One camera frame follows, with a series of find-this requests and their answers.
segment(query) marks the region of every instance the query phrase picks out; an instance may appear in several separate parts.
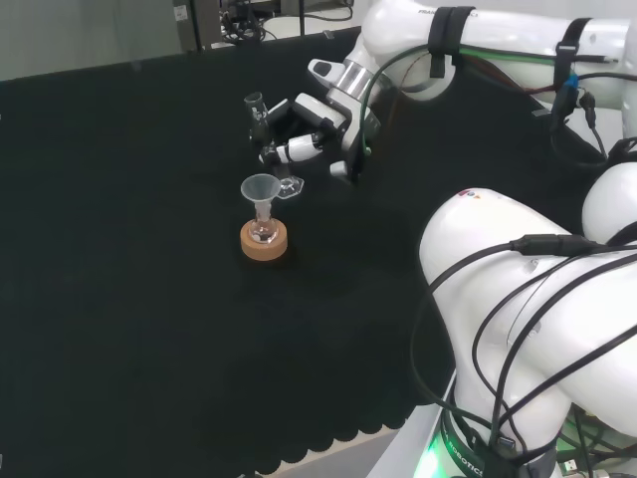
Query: black cloth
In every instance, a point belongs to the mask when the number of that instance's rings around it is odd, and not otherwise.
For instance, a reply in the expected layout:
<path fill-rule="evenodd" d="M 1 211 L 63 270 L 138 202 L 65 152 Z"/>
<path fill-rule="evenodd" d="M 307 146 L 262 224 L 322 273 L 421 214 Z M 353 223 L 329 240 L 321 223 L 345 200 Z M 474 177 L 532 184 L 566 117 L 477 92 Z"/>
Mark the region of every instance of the black cloth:
<path fill-rule="evenodd" d="M 243 98 L 320 96 L 308 62 L 356 35 L 0 84 L 4 477 L 235 477 L 398 427 L 436 207 L 489 186 L 579 230 L 591 178 L 556 165 L 530 100 L 459 74 L 398 103 L 356 188 L 333 154 L 297 168 L 305 190 L 274 204 L 289 254 L 250 263 Z M 417 360 L 441 392 L 451 352 L 426 324 Z"/>

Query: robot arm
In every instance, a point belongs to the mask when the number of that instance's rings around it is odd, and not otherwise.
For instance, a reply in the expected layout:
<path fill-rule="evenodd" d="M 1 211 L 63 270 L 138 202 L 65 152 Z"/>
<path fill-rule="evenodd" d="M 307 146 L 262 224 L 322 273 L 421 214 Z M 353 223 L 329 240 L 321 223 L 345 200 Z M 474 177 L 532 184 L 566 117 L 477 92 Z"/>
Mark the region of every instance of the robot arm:
<path fill-rule="evenodd" d="M 373 139 L 380 124 L 373 112 L 365 112 L 359 124 L 363 95 L 373 75 L 386 62 L 406 50 L 425 45 L 436 8 L 423 7 L 412 0 L 381 0 L 371 7 L 354 49 L 342 64 L 312 60 L 310 73 L 329 88 L 327 104 L 348 120 L 341 134 L 344 161 L 332 168 L 334 175 L 346 173 L 354 178 L 360 170 L 362 151 L 358 150 L 362 129 Z M 552 64 L 529 63 L 512 56 L 554 57 L 569 20 L 534 15 L 474 10 L 465 23 L 461 45 L 491 61 L 524 88 L 535 89 L 553 83 Z M 580 37 L 578 56 L 602 58 L 601 63 L 578 62 L 578 75 L 598 72 L 636 73 L 637 32 L 628 20 L 590 20 Z M 445 58 L 444 78 L 430 78 L 431 56 L 413 54 L 384 71 L 372 86 L 370 104 L 392 85 L 409 98 L 428 101 L 438 97 L 451 84 L 455 74 L 451 57 Z M 598 107 L 622 110 L 624 135 L 637 135 L 637 117 L 631 106 L 637 102 L 637 85 L 621 80 L 597 78 L 582 81 L 596 98 Z M 552 102 L 553 93 L 538 96 Z"/>

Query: funnel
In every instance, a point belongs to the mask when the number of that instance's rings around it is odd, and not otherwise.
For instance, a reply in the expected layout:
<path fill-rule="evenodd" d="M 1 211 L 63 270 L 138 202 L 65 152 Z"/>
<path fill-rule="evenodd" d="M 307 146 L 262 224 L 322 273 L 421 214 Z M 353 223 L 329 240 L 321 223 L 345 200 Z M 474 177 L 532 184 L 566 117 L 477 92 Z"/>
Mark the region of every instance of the funnel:
<path fill-rule="evenodd" d="M 281 181 L 270 174 L 255 174 L 241 184 L 241 193 L 255 203 L 257 215 L 250 223 L 250 237 L 260 244 L 270 244 L 278 233 L 277 222 L 270 215 L 272 200 L 281 190 Z"/>

